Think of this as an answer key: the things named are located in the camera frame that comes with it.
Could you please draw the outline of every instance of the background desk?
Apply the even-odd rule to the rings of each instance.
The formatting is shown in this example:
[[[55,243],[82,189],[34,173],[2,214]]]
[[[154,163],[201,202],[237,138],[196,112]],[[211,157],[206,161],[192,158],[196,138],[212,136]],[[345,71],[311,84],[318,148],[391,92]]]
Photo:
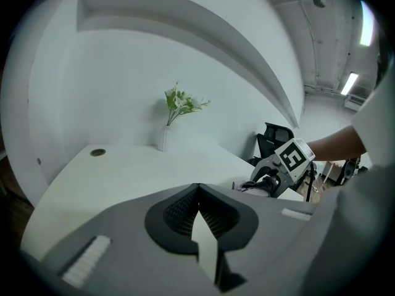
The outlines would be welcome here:
[[[90,156],[98,148],[106,153]],[[183,184],[230,189],[233,181],[248,181],[253,169],[219,146],[171,152],[151,146],[87,146],[48,187],[27,224],[21,249],[40,261],[59,240],[110,206]],[[303,200],[289,189],[280,198]]]

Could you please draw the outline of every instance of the ceiling light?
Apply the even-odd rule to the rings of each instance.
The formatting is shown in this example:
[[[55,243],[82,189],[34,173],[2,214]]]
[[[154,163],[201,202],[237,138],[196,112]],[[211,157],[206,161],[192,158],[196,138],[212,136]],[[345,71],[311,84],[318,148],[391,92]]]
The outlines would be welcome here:
[[[341,94],[346,95],[350,91],[350,89],[352,88],[354,83],[356,82],[357,78],[358,78],[358,75],[356,73],[354,73],[354,72],[350,73],[350,76],[348,77],[346,85],[344,86],[343,90],[341,91]]]
[[[373,22],[375,16],[373,15],[372,10],[364,3],[363,1],[360,2],[362,4],[362,13],[364,15],[364,25],[362,27],[362,35],[360,37],[360,44],[365,46],[370,46],[372,42],[373,36]]]

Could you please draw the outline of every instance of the ceiling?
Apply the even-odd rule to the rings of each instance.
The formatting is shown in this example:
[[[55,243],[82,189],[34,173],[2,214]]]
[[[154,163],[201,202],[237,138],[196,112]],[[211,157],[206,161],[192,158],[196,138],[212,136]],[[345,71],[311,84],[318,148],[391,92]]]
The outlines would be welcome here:
[[[270,0],[293,40],[307,93],[339,97],[350,72],[359,77],[350,94],[367,98],[376,85],[378,34],[360,45],[359,0]]]

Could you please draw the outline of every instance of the air conditioner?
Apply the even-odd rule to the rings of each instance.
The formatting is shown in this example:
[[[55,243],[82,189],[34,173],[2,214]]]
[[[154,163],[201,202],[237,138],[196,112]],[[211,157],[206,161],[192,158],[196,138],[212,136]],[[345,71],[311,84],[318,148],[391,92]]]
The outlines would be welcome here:
[[[347,107],[348,109],[359,111],[362,104],[365,103],[365,100],[366,99],[364,99],[363,97],[350,94],[347,96],[346,100],[344,101],[344,106]]]

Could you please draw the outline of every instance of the white flower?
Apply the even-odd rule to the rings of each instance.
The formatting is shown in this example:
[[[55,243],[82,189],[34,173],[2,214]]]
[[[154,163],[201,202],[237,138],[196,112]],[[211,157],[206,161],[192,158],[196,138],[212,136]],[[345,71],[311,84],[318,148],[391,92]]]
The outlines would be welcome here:
[[[171,96],[173,94],[173,89],[165,91],[166,96]]]
[[[191,103],[192,103],[193,109],[201,109],[202,108],[201,102],[199,102],[198,99],[196,99],[195,97],[192,98]]]
[[[181,106],[185,105],[186,100],[185,99],[180,99],[178,96],[175,96],[174,98],[174,104],[177,106],[177,108],[180,108]]]

